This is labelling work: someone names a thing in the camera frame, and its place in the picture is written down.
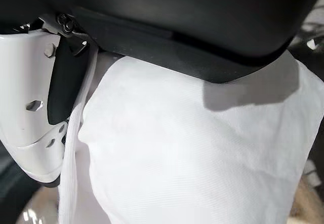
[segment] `white fabric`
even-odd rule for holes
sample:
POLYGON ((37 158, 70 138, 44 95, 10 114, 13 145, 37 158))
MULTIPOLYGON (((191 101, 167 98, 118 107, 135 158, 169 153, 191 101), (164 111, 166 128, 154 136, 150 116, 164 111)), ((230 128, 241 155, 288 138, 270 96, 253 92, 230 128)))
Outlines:
POLYGON ((323 111, 322 81, 288 52, 228 84, 124 57, 78 137, 112 224, 280 224, 323 111))
POLYGON ((71 224, 74 220, 77 201, 75 146, 77 143, 77 133, 80 126, 83 108, 96 69, 98 47, 92 44, 89 54, 89 67, 75 100, 66 133, 64 159, 59 186, 59 224, 71 224))

